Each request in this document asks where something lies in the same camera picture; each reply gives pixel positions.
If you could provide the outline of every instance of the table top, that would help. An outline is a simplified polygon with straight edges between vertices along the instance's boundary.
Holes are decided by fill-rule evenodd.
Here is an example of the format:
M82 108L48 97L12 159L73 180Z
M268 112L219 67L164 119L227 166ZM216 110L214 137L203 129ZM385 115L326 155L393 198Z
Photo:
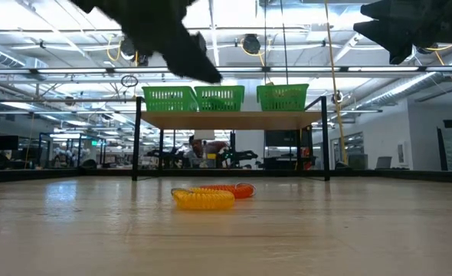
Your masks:
M142 112L162 130L300 130L321 120L321 112Z

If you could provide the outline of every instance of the wooden floor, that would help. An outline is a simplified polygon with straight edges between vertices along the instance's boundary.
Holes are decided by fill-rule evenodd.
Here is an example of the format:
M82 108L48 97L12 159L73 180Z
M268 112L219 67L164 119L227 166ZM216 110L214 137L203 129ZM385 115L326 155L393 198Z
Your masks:
M0 184L0 276L452 275L452 184L243 180L257 195L228 212L170 189L239 179Z

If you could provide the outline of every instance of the orange object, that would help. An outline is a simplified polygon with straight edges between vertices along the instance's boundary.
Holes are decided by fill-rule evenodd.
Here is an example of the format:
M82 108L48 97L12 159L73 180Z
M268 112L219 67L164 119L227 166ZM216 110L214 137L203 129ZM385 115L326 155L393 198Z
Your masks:
M232 192L235 199L246 199L255 195L257 189L250 183L238 183L236 185L210 185L201 186L203 189Z

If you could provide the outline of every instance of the green basket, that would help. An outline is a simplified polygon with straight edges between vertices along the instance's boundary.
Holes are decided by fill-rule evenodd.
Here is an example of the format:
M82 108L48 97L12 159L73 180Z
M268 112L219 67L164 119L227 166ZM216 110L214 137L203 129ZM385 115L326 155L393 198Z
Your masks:
M195 87L200 111L240 111L243 86Z
M262 85L257 87L257 102L262 111L303 111L309 84Z
M143 87L147 111L197 111L191 87Z

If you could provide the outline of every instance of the ceiling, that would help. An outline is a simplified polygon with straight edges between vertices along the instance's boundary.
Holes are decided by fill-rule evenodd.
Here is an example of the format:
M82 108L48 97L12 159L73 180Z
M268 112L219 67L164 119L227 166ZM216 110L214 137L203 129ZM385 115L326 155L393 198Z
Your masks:
M213 20L215 28L211 28L209 0L198 0L189 7L184 24L190 32L200 31L208 44L208 56L221 67L260 67L262 61L258 56L244 53L235 43L241 42L246 34L256 34L259 41L267 47L263 57L265 65L271 67L311 67L330 66L330 47L326 30L326 13L323 1L320 0L284 0L283 11L280 1L270 0L266 11L256 0L214 0ZM388 66L388 52L372 41L356 34L352 30L354 23L368 21L361 15L360 5L375 2L371 0L332 0L329 5L329 23L335 66ZM94 9L85 14L68 0L0 0L0 52L23 61L25 67L133 67L132 61L118 56L119 42L122 39L120 26ZM402 65L433 64L434 55L416 54ZM155 55L151 58L150 67L164 67L163 59ZM39 94L44 93L46 99L62 99L65 97L113 99L121 97L123 91L120 83L109 76L97 76L90 80L84 74L61 75L61 82L36 80L0 75L0 82L25 91L26 94L5 94L3 97L27 97L35 95L38 84ZM79 77L77 84L68 83ZM131 89L126 97L139 94L143 85L201 85L189 80L181 80L166 75L163 82L161 74L145 74L137 90ZM224 80L225 84L234 84L241 79L241 74L233 74ZM344 77L337 79L337 88L353 99L391 83L398 77ZM286 82L282 75L272 76L275 84ZM297 74L290 77L290 84L309 83L307 103L320 95L333 92L332 79L329 75L322 77L303 77ZM101 107L97 103L78 104L72 107L63 103L46 105L41 108L54 110L88 109ZM134 103L107 103L106 110L135 110ZM132 126L133 116L123 115ZM77 117L75 120L86 120Z

